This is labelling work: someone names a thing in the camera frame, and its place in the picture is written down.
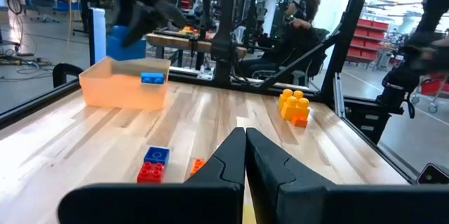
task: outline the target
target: wooden tabletop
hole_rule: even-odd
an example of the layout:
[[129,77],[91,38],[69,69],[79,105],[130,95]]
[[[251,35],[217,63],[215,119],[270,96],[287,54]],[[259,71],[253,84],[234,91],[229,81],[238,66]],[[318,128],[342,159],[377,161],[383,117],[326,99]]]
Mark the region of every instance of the wooden tabletop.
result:
[[[182,50],[190,50],[192,49],[192,42],[187,38],[180,37],[171,37],[168,35],[162,34],[147,34],[147,41],[153,46],[165,46],[169,48],[178,48]],[[210,47],[212,44],[208,41],[198,41],[196,45],[196,50],[198,52],[210,53]],[[242,58],[246,55],[246,48],[237,47],[237,53],[239,58]]]
[[149,112],[86,107],[76,91],[0,131],[0,223],[57,223],[70,190],[135,183],[150,145],[170,148],[163,181],[181,183],[236,126],[257,128],[335,183],[406,184],[328,107],[310,107],[303,129],[282,120],[271,96],[170,82],[164,109]]

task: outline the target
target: concrete floor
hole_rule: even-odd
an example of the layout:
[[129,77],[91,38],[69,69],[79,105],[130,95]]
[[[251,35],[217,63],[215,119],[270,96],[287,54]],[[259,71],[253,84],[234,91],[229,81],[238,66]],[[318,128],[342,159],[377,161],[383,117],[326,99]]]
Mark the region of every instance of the concrete floor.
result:
[[[36,57],[50,60],[53,64],[68,62],[86,69],[89,64],[88,37],[76,34],[67,45],[69,23],[61,16],[61,23],[40,23],[22,17],[24,31],[22,52],[36,51]],[[12,16],[0,12],[0,28],[5,40],[16,40],[18,29],[13,28]],[[74,23],[76,28],[81,24]],[[53,88],[51,72],[40,71],[32,74],[18,74],[17,70],[28,66],[0,66],[0,77],[44,78],[22,81],[0,79],[0,113],[20,103],[41,95]],[[375,98],[382,92],[380,82],[385,72],[373,72],[364,67],[345,65],[342,73],[342,85],[345,95],[362,98]],[[323,74],[314,78],[313,83],[321,87]],[[410,175],[416,175],[429,162],[449,166],[449,106],[441,104],[436,114],[427,112],[429,100],[422,98],[417,104],[416,116],[409,119],[408,114],[394,115],[382,135],[380,147]]]

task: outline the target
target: translucent orange container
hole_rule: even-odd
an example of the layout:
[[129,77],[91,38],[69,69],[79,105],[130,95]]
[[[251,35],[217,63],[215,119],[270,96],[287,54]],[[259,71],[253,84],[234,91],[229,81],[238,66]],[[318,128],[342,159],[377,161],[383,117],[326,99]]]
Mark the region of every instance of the translucent orange container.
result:
[[[169,60],[145,58],[115,61],[106,57],[81,73],[79,83],[87,105],[159,110],[165,100],[169,68]],[[142,72],[162,73],[164,83],[141,83]]]

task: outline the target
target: cart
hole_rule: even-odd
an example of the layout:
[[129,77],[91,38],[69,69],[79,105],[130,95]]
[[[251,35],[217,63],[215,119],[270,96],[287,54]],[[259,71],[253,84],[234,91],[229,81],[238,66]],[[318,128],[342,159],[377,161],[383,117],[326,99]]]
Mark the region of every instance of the cart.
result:
[[434,95],[431,99],[430,106],[427,109],[430,113],[438,112],[438,104],[436,103],[436,100],[441,94],[449,95],[448,80],[448,75],[430,74],[429,78],[421,81],[420,86],[418,87],[420,94],[415,92],[412,95],[411,103],[414,105],[418,104],[422,95]]

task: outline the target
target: blue storage bin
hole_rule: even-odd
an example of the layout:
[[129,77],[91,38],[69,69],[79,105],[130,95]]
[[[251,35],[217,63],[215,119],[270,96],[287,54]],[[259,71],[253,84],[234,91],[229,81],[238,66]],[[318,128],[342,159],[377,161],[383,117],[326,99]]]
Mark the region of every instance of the blue storage bin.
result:
[[128,48],[121,47],[121,41],[128,33],[128,27],[114,26],[112,33],[106,36],[106,55],[115,60],[132,60],[145,58],[147,42],[145,38],[137,41]]

